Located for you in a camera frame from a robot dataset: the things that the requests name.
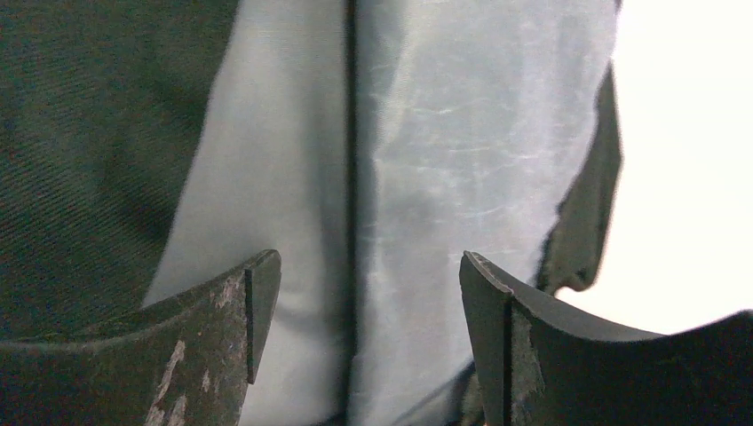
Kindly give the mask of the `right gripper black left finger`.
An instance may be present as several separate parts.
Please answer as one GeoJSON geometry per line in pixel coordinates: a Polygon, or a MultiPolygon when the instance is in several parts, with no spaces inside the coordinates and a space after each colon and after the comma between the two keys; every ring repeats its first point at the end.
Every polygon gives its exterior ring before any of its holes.
{"type": "Polygon", "coordinates": [[[268,249],[144,309],[3,342],[2,424],[237,424],[280,283],[268,249]]]}

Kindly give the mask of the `black student backpack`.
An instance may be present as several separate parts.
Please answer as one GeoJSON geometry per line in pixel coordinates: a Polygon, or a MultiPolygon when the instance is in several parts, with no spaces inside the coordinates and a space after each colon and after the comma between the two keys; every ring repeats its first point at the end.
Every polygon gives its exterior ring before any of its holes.
{"type": "Polygon", "coordinates": [[[617,1],[4,1],[1,345],[281,283],[235,425],[480,423],[482,251],[594,281],[617,1]]]}

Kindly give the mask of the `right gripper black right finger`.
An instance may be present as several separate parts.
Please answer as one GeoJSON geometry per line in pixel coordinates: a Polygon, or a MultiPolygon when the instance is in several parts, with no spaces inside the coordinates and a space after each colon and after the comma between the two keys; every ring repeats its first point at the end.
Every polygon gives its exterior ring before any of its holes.
{"type": "Polygon", "coordinates": [[[459,281],[491,425],[749,425],[752,314],[674,335],[627,327],[465,252],[459,281]]]}

